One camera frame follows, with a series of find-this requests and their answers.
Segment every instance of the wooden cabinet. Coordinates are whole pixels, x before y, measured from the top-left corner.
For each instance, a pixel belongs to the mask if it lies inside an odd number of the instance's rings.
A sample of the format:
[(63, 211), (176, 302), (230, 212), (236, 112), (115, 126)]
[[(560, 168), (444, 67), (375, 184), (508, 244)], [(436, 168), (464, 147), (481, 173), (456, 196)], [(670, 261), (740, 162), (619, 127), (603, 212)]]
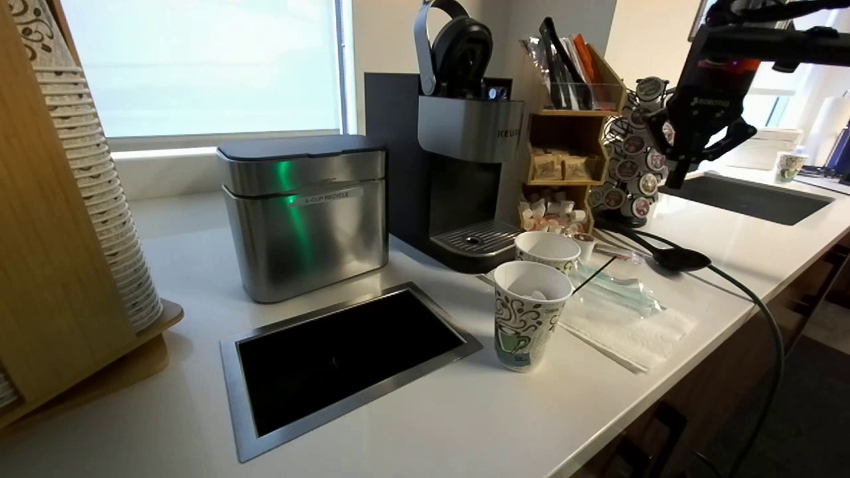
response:
[(750, 318), (704, 365), (643, 411), (578, 476), (682, 476), (772, 367), (761, 318)]
[[(850, 236), (837, 247), (845, 258), (850, 256)], [(829, 301), (850, 308), (850, 261), (839, 262), (833, 285), (829, 289)]]
[(572, 201), (584, 211), (590, 229), (590, 188), (599, 187), (607, 175), (607, 151), (603, 148), (605, 126), (621, 112), (627, 89), (621, 78), (593, 49), (594, 73), (603, 83), (590, 86), (598, 110), (553, 110), (542, 73), (525, 55), (516, 74), (516, 98), (525, 104), (529, 119), (524, 127), (520, 151), (520, 207), (529, 199)]
[(0, 9), (0, 371), (19, 401), (0, 431), (169, 328), (135, 331), (48, 116), (7, 9)]

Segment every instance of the white countertop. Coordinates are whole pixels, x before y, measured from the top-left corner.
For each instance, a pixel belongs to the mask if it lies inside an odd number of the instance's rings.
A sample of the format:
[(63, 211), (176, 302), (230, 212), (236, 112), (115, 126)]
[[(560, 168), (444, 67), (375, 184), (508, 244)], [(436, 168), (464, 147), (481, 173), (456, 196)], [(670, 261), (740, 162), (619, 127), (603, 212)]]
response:
[[(694, 324), (663, 365), (629, 371), (560, 329), (542, 369), (516, 374), (491, 350), (491, 288), (400, 243), (390, 244), (390, 262), (380, 273), (289, 302), (254, 305), (242, 292), (218, 195), (139, 201), (132, 219), (160, 296), (186, 312), (164, 331), (168, 369), (0, 440), (0, 476), (572, 476), (755, 312), (731, 288), (710, 288), (704, 278), (718, 282), (710, 272), (663, 278), (639, 268), (658, 301)], [(846, 227), (846, 196), (797, 227), (661, 196), (646, 232), (707, 253), (771, 298)], [(238, 466), (218, 342), (398, 282), (420, 285), (483, 347)]]

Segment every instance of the wooden shelf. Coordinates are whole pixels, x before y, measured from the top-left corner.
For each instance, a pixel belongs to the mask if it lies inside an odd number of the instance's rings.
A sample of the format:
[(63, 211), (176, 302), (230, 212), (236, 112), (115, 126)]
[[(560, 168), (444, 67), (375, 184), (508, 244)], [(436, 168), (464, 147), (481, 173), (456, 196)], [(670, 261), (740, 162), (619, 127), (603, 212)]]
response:
[(525, 181), (532, 188), (594, 188), (603, 181)]
[(537, 116), (598, 116), (607, 119), (617, 116), (619, 112), (590, 112), (590, 110), (540, 110), (533, 112)]
[[(525, 184), (533, 187), (599, 187), (607, 173), (607, 155), (603, 148), (603, 127), (607, 115), (590, 115), (590, 112), (560, 112), (560, 115), (532, 115), (529, 116), (529, 175)], [(554, 148), (574, 158), (584, 158), (586, 181), (577, 179), (553, 179), (540, 175), (542, 158), (533, 158), (537, 148)]]
[(23, 399), (22, 405), (3, 410), (0, 435), (6, 435), (6, 428), (19, 431), (60, 410), (92, 401), (99, 395), (132, 385), (143, 378), (152, 378), (168, 365), (163, 331), (178, 324), (181, 318), (182, 318), (182, 308), (178, 302), (163, 301), (160, 318), (149, 329), (143, 329), (135, 338), (135, 342), (125, 346), (101, 367), (83, 371), (63, 391), (55, 391), (55, 395)]
[(7, 9), (0, 9), (0, 63), (0, 229), (11, 232), (0, 235), (0, 365), (22, 395), (0, 411), (6, 431), (111, 365), (128, 365), (149, 342), (163, 342), (182, 312), (160, 301), (160, 318), (132, 329)]

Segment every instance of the stainless steel canister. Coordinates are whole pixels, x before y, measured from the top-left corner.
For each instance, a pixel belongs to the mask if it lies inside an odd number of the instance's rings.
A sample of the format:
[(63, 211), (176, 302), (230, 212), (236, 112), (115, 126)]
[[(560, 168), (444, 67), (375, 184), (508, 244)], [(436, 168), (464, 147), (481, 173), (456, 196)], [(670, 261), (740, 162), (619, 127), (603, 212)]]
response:
[(244, 292), (279, 302), (387, 258), (386, 148), (367, 135), (218, 147)]

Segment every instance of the coffee maker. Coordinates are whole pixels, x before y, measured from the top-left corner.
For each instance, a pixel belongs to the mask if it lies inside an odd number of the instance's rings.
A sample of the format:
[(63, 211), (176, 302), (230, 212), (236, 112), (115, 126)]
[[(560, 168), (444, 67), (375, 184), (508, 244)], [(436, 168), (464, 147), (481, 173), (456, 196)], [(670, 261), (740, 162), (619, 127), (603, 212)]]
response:
[[(428, 11), (452, 22), (428, 41)], [(367, 134), (387, 151), (387, 232), (456, 272), (512, 256), (500, 220), (505, 166), (517, 155), (524, 104), (483, 78), (491, 35), (460, 4), (425, 4), (414, 22), (420, 74), (367, 73)]]

